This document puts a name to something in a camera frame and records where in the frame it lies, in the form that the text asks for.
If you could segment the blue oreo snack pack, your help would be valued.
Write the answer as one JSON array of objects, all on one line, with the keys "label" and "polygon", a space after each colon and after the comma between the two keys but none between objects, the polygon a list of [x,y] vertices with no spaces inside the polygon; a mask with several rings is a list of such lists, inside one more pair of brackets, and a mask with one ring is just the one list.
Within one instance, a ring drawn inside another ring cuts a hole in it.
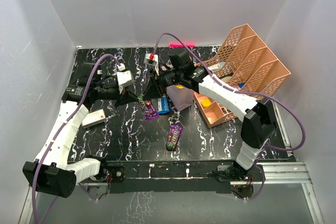
[{"label": "blue oreo snack pack", "polygon": [[166,96],[158,98],[157,107],[158,107],[157,112],[158,112],[159,115],[167,114],[167,113],[170,112],[170,107],[169,107],[168,100],[167,100]]}]

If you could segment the purple m&m's bag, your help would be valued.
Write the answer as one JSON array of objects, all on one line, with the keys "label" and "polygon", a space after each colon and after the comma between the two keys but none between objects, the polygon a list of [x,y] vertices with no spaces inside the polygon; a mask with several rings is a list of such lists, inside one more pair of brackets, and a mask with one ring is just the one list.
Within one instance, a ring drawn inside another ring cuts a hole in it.
[{"label": "purple m&m's bag", "polygon": [[138,103],[146,121],[158,119],[160,116],[150,100],[144,100],[143,96],[138,96]]},{"label": "purple m&m's bag", "polygon": [[179,124],[171,124],[170,132],[165,142],[167,151],[175,151],[180,140],[183,127]]}]

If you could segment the lilac paper bag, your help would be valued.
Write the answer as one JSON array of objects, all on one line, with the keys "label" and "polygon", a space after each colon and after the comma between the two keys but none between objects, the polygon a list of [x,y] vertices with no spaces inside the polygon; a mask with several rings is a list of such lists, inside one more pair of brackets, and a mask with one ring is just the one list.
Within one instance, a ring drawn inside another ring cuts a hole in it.
[{"label": "lilac paper bag", "polygon": [[178,111],[182,111],[193,104],[194,91],[192,89],[186,87],[178,89],[176,85],[172,85],[166,88],[166,92]]}]

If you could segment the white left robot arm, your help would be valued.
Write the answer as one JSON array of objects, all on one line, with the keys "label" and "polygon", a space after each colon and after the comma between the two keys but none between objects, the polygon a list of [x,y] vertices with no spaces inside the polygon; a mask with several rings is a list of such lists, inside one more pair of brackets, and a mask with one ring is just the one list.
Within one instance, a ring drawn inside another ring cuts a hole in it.
[{"label": "white left robot arm", "polygon": [[[128,90],[133,76],[124,64],[117,64],[118,71],[105,74],[102,65],[84,63],[77,80],[68,84],[61,98],[60,110],[52,131],[35,160],[26,161],[23,173],[36,192],[69,197],[75,186],[92,177],[98,182],[108,177],[106,160],[89,155],[68,164],[68,155],[83,120],[97,100],[115,100],[124,105],[137,100]],[[104,83],[112,78],[112,83]]]}]

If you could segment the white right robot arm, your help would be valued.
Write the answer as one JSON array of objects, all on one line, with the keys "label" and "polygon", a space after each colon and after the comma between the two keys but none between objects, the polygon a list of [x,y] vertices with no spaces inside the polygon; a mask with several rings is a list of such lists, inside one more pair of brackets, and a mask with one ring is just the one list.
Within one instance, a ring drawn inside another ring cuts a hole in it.
[{"label": "white right robot arm", "polygon": [[241,94],[218,79],[207,66],[199,66],[188,52],[170,56],[173,67],[166,71],[159,69],[159,59],[155,54],[145,54],[144,63],[152,67],[150,81],[143,93],[144,100],[153,100],[167,93],[167,87],[181,84],[199,94],[205,95],[233,112],[242,122],[242,146],[234,161],[234,174],[240,180],[247,180],[253,174],[257,156],[266,140],[276,129],[276,117],[272,102],[264,98]]}]

